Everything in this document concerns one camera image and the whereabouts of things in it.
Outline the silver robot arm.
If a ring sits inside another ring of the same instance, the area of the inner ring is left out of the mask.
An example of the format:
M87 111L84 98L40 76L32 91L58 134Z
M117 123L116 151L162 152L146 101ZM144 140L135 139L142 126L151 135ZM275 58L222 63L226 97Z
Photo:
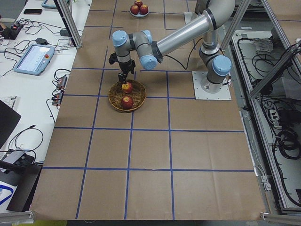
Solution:
M208 93L218 93L232 63L229 58L219 54L217 30L230 18L234 7L234 0L198 0L195 7L196 17L159 41L153 41L148 30L130 34L123 30L115 31L111 37L115 51L111 54L109 63L119 64L119 82L126 83L128 73L134 73L135 62L131 58L131 51L137 52L144 69L152 70L162 62L164 56L202 36L199 55L208 72L201 87Z

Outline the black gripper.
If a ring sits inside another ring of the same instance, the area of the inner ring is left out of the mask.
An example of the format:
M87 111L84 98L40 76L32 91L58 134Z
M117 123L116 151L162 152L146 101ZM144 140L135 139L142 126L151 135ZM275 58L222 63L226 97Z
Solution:
M134 74L136 67L135 61L131 58L130 54L125 57L119 57L116 53L112 53L109 57L109 64L112 65L115 62L119 64L119 67L122 71L122 73L118 74L119 82L124 83L124 74L128 75L129 72Z

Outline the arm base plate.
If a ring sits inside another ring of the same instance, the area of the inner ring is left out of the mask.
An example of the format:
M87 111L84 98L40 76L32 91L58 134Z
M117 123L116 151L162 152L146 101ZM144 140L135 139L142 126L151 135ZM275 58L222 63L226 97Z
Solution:
M231 101L226 78L221 84L212 84L207 79L207 72L192 71L192 80L196 100Z

